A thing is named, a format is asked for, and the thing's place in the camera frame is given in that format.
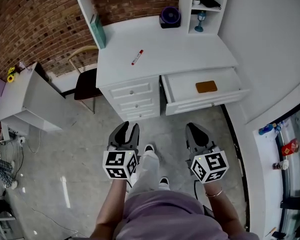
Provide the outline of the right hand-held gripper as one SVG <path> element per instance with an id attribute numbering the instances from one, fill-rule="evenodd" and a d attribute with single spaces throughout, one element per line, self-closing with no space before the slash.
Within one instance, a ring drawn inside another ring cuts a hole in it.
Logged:
<path id="1" fill-rule="evenodd" d="M 185 127 L 185 136 L 189 150 L 189 158 L 185 162 L 190 175 L 202 184 L 222 179 L 229 169 L 225 152 L 192 122 Z"/>

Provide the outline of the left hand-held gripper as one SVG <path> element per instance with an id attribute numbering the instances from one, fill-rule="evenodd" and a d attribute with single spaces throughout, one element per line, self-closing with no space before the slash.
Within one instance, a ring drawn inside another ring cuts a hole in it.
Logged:
<path id="1" fill-rule="evenodd" d="M 128 121 L 121 123 L 114 130 L 115 134 L 109 137 L 107 150 L 103 152 L 102 167 L 112 180 L 130 180 L 140 164 L 140 127 L 137 123 L 133 126 L 130 138 L 125 143 L 128 127 Z"/>

